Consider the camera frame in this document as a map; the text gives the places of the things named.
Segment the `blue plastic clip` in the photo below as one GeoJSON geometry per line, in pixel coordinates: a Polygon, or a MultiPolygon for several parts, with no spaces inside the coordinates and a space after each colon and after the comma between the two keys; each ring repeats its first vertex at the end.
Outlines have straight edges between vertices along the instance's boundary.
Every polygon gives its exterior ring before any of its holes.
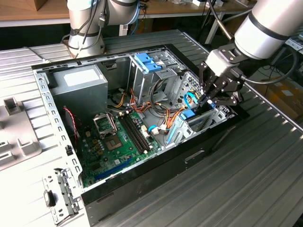
{"type": "Polygon", "coordinates": [[[134,58],[146,72],[155,72],[155,71],[159,71],[162,69],[162,67],[157,65],[153,61],[153,58],[148,56],[146,53],[135,54],[134,58]]]}

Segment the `red wire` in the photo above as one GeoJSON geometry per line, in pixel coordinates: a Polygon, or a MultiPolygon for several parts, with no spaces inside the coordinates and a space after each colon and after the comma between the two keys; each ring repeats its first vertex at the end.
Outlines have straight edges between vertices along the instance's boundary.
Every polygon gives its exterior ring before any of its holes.
{"type": "Polygon", "coordinates": [[[75,123],[74,116],[72,115],[71,111],[69,109],[67,109],[66,107],[63,107],[63,110],[67,111],[69,113],[69,115],[71,116],[71,120],[74,125],[75,144],[77,144],[77,130],[76,130],[76,123],[75,123]]]}

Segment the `ribbed metal surface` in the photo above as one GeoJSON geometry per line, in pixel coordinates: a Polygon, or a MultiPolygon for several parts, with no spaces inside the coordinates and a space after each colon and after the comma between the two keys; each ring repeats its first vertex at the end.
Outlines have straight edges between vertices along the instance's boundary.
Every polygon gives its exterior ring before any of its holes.
{"type": "Polygon", "coordinates": [[[286,41],[286,43],[299,53],[303,54],[303,40],[299,39],[300,34],[303,34],[303,26],[300,27],[298,31],[286,41]]]}
{"type": "MultiPolygon", "coordinates": [[[[173,43],[195,64],[207,53],[179,31],[105,40],[109,52],[173,43]]],[[[44,58],[68,59],[63,45],[34,48],[44,58]]],[[[0,172],[0,224],[52,227],[41,178],[63,159],[30,65],[42,63],[28,50],[0,52],[0,97],[25,108],[43,153],[0,172]]],[[[242,107],[250,119],[219,150],[100,224],[139,226],[290,226],[303,212],[302,134],[252,92],[242,107]]],[[[89,226],[82,211],[63,226],[89,226]]]]}

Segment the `green circuit board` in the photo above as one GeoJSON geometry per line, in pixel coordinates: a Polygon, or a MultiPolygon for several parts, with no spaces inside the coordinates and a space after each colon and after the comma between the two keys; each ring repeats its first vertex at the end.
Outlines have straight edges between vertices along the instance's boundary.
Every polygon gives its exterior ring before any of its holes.
{"type": "MultiPolygon", "coordinates": [[[[129,117],[139,128],[143,125],[140,117],[136,112],[129,114],[129,117]]],[[[84,187],[94,184],[96,181],[104,179],[123,168],[129,167],[150,155],[161,150],[160,145],[151,136],[145,141],[150,146],[150,150],[146,153],[139,151],[133,143],[127,130],[122,126],[122,119],[114,117],[117,132],[115,135],[108,134],[104,138],[100,138],[99,132],[92,122],[82,130],[78,130],[80,139],[77,145],[77,156],[82,166],[82,181],[84,187]]],[[[99,129],[109,129],[110,123],[100,121],[99,129]]]]}

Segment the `ram slot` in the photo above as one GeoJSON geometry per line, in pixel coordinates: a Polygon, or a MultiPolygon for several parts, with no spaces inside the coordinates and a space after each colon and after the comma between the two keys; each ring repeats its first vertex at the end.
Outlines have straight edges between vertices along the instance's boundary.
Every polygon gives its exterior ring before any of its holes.
{"type": "Polygon", "coordinates": [[[120,122],[140,154],[143,154],[145,150],[150,150],[146,140],[140,134],[129,116],[121,118],[120,122]]]}
{"type": "Polygon", "coordinates": [[[140,133],[140,131],[137,129],[137,127],[135,126],[133,120],[130,117],[126,118],[126,123],[128,123],[128,125],[134,129],[134,133],[137,137],[137,139],[140,140],[141,144],[144,146],[145,150],[149,151],[150,147],[148,145],[148,143],[146,142],[146,140],[144,139],[143,135],[140,133]]]}

